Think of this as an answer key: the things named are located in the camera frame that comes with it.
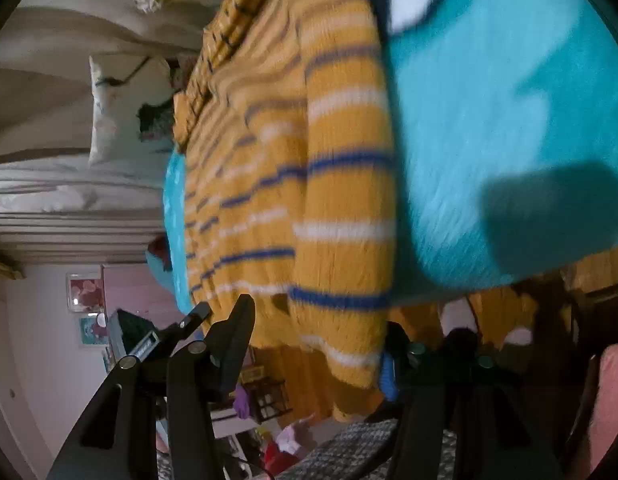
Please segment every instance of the pink cabinet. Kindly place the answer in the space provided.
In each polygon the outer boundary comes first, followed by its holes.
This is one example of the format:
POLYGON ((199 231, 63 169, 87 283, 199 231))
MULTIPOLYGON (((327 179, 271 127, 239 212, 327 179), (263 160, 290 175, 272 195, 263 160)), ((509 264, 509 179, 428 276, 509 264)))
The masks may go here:
POLYGON ((146 264, 104 267, 106 316, 121 308, 164 328, 182 320, 173 295, 160 286, 146 264))

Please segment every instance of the white wall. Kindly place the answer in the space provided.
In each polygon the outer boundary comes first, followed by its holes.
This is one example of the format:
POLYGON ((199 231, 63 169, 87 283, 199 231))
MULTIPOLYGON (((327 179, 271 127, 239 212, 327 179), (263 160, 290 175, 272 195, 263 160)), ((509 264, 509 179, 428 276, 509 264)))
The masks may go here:
POLYGON ((53 458, 36 426, 16 370, 4 302, 5 282, 0 278, 0 448, 23 480, 44 479, 53 458))
POLYGON ((7 282, 13 355, 26 401, 55 457, 106 372, 102 348, 80 346, 69 312, 67 273, 98 266, 29 266, 24 280, 7 282))

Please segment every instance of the black cable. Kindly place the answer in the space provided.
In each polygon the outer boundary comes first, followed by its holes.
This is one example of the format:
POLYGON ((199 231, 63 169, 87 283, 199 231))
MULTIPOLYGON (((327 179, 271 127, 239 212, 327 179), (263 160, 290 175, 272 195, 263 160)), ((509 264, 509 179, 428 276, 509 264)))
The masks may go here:
POLYGON ((269 480, 276 480, 275 476, 273 476, 269 471, 264 469, 262 466, 259 466, 258 464, 254 464, 253 462, 249 462, 248 460, 244 460, 244 459, 240 458, 239 456, 233 456, 232 454, 225 453, 223 451, 221 451, 220 454, 223 454, 224 456, 227 456, 229 458, 233 458, 234 460, 237 460, 238 462, 242 462, 243 464, 247 464, 247 465, 256 467, 256 468, 260 469, 260 471, 263 471, 269 477, 269 480))

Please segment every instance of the yellow striped sweater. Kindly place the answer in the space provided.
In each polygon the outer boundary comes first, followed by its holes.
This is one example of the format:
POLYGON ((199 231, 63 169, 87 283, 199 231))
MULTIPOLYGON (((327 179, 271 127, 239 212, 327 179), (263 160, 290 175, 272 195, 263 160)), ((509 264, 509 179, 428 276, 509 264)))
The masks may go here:
POLYGON ((377 375, 393 278, 390 115, 367 0, 225 0, 174 136, 186 154, 195 302, 256 300, 252 344, 308 345, 377 375))

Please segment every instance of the picture frame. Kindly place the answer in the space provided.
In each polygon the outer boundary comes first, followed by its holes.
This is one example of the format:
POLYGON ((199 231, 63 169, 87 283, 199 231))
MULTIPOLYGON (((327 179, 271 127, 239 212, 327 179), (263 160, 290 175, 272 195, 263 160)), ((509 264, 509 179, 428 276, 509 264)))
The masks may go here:
POLYGON ((69 311, 77 314, 104 311, 102 272, 67 274, 67 304, 69 311))
POLYGON ((90 313, 78 318, 80 344, 86 347, 107 347, 109 345, 109 336, 106 322, 104 326, 98 322, 99 318, 104 317, 104 313, 100 312, 95 316, 93 314, 96 313, 90 313))

